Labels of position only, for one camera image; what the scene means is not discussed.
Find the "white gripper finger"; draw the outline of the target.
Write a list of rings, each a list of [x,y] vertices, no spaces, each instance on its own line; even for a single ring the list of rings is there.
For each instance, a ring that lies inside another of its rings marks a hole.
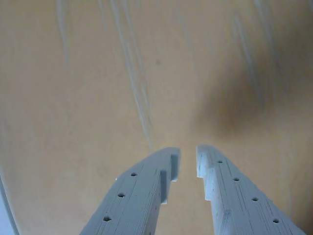
[[[167,147],[122,173],[82,229],[83,235],[153,235],[159,209],[179,175],[180,149]]]
[[[197,146],[197,177],[211,202],[217,235],[302,235],[257,186],[224,154],[209,145]]]

